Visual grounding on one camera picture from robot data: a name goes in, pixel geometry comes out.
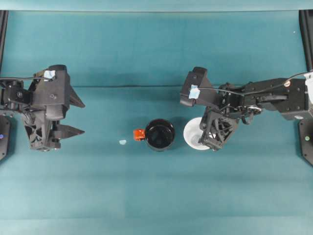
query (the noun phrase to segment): black cup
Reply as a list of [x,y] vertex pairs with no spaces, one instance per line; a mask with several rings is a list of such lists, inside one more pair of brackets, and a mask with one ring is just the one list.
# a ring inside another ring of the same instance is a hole
[[164,119],[151,121],[144,130],[134,130],[134,139],[136,141],[145,140],[147,145],[155,151],[164,151],[169,148],[173,144],[174,137],[173,125]]

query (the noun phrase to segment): teal backdrop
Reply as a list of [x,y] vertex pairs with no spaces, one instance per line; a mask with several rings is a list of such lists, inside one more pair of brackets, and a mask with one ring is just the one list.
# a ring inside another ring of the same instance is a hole
[[[66,64],[85,130],[47,153],[29,149],[18,115],[0,162],[0,235],[310,235],[313,168],[297,123],[265,111],[224,149],[191,149],[182,131],[203,107],[179,104],[194,66],[214,84],[306,70],[297,11],[73,13],[11,11],[1,75]],[[168,151],[133,140],[165,118]]]

